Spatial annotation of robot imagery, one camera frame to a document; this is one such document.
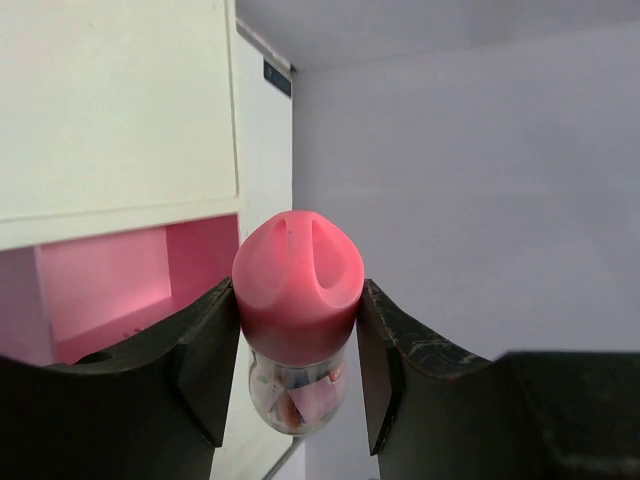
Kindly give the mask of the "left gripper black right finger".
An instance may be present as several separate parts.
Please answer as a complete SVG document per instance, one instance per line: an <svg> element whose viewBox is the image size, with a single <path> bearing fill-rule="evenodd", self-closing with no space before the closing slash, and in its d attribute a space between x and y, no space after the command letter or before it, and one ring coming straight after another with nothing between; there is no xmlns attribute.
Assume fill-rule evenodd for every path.
<svg viewBox="0 0 640 480"><path fill-rule="evenodd" d="M364 285L357 339L384 479L635 479L639 357L473 354Z"/></svg>

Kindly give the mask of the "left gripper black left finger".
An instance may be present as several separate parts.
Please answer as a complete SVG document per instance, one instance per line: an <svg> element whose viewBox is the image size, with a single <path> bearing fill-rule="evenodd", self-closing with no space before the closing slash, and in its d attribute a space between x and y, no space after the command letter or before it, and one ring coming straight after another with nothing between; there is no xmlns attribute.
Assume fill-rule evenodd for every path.
<svg viewBox="0 0 640 480"><path fill-rule="evenodd" d="M75 364L1 361L5 479L206 479L240 333L229 280Z"/></svg>

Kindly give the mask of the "pink drawer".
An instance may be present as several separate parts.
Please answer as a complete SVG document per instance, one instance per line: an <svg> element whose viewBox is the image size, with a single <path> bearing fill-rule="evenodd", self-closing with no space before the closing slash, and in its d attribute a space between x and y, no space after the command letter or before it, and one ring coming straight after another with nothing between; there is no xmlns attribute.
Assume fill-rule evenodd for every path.
<svg viewBox="0 0 640 480"><path fill-rule="evenodd" d="M234 215L5 250L1 353L74 363L194 302L231 272Z"/></svg>

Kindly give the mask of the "pink cap clip tube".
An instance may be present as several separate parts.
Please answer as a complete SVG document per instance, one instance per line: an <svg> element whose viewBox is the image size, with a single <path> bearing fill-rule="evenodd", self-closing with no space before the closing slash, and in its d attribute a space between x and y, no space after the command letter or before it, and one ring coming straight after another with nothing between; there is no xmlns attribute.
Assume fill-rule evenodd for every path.
<svg viewBox="0 0 640 480"><path fill-rule="evenodd" d="M250 354L248 389L274 430L308 436L340 408L364 276L356 245L313 211L281 212L240 246L232 285Z"/></svg>

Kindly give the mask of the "white drawer organizer box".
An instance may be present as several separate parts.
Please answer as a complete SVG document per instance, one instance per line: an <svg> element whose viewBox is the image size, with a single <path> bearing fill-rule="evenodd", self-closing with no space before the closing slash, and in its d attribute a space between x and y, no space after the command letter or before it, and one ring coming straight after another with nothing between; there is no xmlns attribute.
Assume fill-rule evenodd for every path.
<svg viewBox="0 0 640 480"><path fill-rule="evenodd" d="M231 1L1 5L1 246L241 201Z"/></svg>

